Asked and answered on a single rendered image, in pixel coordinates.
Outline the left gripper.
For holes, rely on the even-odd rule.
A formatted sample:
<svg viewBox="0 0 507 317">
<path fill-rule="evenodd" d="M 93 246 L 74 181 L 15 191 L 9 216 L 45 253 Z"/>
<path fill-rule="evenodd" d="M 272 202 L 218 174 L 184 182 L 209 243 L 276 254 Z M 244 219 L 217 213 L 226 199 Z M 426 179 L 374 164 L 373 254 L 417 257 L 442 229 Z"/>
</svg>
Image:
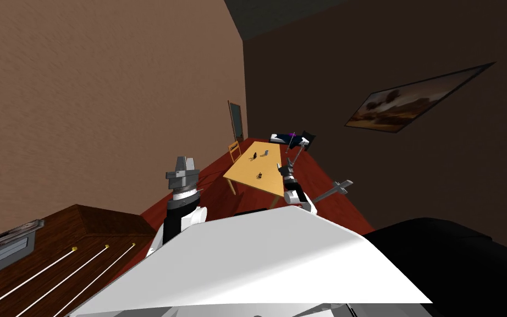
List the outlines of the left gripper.
<svg viewBox="0 0 507 317">
<path fill-rule="evenodd" d="M 168 188 L 171 190 L 188 191 L 197 188 L 200 170 L 195 170 L 192 157 L 178 156 L 175 171 L 166 172 Z"/>
</svg>

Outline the grey thin pole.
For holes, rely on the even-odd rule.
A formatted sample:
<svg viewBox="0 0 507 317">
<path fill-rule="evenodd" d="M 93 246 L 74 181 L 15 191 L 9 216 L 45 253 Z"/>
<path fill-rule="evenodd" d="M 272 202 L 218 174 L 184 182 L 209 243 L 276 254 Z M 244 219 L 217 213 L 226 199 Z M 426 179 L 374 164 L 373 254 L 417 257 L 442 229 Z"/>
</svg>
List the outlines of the grey thin pole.
<svg viewBox="0 0 507 317">
<path fill-rule="evenodd" d="M 298 152 L 296 153 L 295 157 L 293 160 L 291 160 L 289 157 L 286 159 L 287 160 L 287 163 L 289 166 L 293 167 L 294 164 L 296 163 L 298 157 L 300 156 L 301 152 L 303 151 L 303 149 L 305 148 L 305 145 L 307 144 L 307 142 L 305 140 L 303 141 L 300 141 L 298 146 L 299 146 L 299 150 Z"/>
</svg>

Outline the yellow wooden table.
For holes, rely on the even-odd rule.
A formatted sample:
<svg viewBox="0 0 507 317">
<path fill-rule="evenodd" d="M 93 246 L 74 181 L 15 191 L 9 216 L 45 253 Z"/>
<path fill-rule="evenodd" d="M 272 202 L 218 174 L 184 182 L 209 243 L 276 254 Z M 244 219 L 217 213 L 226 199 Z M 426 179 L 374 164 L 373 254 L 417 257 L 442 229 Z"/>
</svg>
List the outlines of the yellow wooden table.
<svg viewBox="0 0 507 317">
<path fill-rule="evenodd" d="M 274 208 L 284 198 L 283 179 L 278 172 L 281 149 L 281 144 L 254 141 L 223 175 L 232 193 L 236 193 L 234 182 L 267 192 L 273 196 L 269 208 Z"/>
</svg>

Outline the dark blue upholstered furniture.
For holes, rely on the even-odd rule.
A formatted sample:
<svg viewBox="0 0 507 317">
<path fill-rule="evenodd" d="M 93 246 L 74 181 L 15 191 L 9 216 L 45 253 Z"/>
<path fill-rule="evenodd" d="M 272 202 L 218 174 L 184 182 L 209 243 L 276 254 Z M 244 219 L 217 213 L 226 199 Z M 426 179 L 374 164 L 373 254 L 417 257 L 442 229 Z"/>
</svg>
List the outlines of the dark blue upholstered furniture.
<svg viewBox="0 0 507 317">
<path fill-rule="evenodd" d="M 271 143 L 275 144 L 287 144 L 289 149 L 293 149 L 296 146 L 302 146 L 305 151 L 310 148 L 310 144 L 316 138 L 315 135 L 303 131 L 302 134 L 298 135 L 295 133 L 290 134 L 272 134 L 269 138 Z"/>
</svg>

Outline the grey cross-shaped stand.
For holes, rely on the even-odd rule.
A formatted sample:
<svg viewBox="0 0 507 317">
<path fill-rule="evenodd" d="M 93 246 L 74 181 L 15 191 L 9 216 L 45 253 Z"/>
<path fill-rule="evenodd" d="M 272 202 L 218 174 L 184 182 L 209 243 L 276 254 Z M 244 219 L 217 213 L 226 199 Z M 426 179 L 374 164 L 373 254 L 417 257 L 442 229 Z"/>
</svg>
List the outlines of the grey cross-shaped stand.
<svg viewBox="0 0 507 317">
<path fill-rule="evenodd" d="M 334 193 L 339 193 L 341 195 L 345 195 L 348 193 L 345 188 L 352 185 L 352 184 L 353 184 L 353 182 L 350 180 L 345 180 L 342 183 L 333 182 L 333 186 L 330 188 L 330 190 L 324 192 L 323 194 L 321 194 L 317 198 L 313 199 L 312 202 L 313 203 L 319 202 L 319 201 L 331 196 Z"/>
</svg>

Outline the dark framed mirror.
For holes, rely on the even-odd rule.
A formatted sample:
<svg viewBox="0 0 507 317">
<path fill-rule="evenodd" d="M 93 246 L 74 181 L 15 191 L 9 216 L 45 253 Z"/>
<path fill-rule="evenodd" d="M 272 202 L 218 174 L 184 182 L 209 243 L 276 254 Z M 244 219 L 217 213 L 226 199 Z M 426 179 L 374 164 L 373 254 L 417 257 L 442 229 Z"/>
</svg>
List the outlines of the dark framed mirror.
<svg viewBox="0 0 507 317">
<path fill-rule="evenodd" d="M 234 138 L 238 142 L 242 142 L 244 140 L 244 130 L 243 123 L 241 122 L 241 108 L 239 105 L 228 101 L 230 117 L 232 122 L 232 128 L 234 133 Z"/>
</svg>

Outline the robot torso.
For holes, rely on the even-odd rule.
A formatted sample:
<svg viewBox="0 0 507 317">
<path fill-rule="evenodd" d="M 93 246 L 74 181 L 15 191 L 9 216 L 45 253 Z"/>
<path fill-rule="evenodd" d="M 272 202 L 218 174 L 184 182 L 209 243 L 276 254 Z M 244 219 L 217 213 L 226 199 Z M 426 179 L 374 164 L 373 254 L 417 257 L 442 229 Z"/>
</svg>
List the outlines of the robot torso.
<svg viewBox="0 0 507 317">
<path fill-rule="evenodd" d="M 293 317 L 430 299 L 366 238 L 296 206 L 193 224 L 71 317 Z"/>
</svg>

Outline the dark brown wooden cabinet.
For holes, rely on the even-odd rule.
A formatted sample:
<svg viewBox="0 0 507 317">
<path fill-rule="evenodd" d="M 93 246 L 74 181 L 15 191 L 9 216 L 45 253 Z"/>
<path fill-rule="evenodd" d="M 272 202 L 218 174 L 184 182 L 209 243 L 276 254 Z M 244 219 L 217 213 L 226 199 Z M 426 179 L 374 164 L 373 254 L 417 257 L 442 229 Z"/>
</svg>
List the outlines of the dark brown wooden cabinet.
<svg viewBox="0 0 507 317">
<path fill-rule="evenodd" d="M 67 317 L 155 236 L 139 215 L 73 205 L 0 236 L 0 317 Z"/>
</svg>

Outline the framed landscape painting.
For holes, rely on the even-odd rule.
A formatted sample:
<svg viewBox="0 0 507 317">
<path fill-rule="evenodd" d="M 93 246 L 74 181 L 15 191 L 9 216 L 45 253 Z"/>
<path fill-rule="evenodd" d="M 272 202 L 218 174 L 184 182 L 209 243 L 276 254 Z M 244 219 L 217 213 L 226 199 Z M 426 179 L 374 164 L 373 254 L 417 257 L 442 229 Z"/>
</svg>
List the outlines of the framed landscape painting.
<svg viewBox="0 0 507 317">
<path fill-rule="evenodd" d="M 373 92 L 345 126 L 398 133 L 494 64 L 490 62 Z"/>
</svg>

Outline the black sofa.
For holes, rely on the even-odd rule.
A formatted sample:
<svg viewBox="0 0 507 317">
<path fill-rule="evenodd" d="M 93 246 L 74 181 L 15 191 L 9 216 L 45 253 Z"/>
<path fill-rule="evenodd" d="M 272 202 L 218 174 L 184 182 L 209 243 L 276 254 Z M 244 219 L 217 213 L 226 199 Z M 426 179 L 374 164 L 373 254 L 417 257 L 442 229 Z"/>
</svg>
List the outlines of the black sofa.
<svg viewBox="0 0 507 317">
<path fill-rule="evenodd" d="M 367 233 L 442 317 L 507 317 L 507 247 L 456 222 L 415 218 Z"/>
</svg>

